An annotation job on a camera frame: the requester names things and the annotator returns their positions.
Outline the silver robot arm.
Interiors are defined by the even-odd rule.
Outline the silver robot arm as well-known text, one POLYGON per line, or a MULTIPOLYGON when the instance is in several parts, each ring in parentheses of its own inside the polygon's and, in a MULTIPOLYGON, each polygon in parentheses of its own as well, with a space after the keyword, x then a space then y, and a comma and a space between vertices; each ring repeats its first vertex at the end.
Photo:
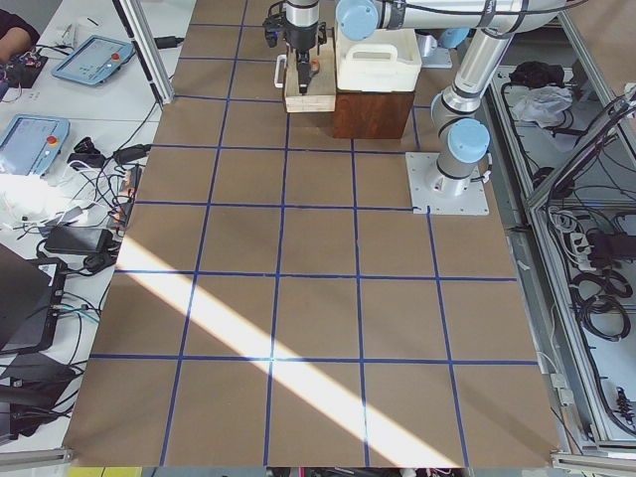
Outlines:
POLYGON ((335 5, 336 85, 355 93, 413 92, 418 78, 445 75, 435 115, 471 116, 515 35, 536 30, 563 1, 339 1, 335 5), (469 43, 460 65, 423 56, 418 35, 451 51, 469 43))

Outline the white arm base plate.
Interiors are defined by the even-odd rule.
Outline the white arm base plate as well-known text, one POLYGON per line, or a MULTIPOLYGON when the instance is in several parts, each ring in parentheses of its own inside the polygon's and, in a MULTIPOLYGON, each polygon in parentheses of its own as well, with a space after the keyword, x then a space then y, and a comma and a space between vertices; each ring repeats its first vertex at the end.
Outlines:
POLYGON ((450 179, 438 170, 438 156, 434 152, 405 153, 412 211, 421 215, 488 216, 479 167, 474 165, 468 178, 450 179))

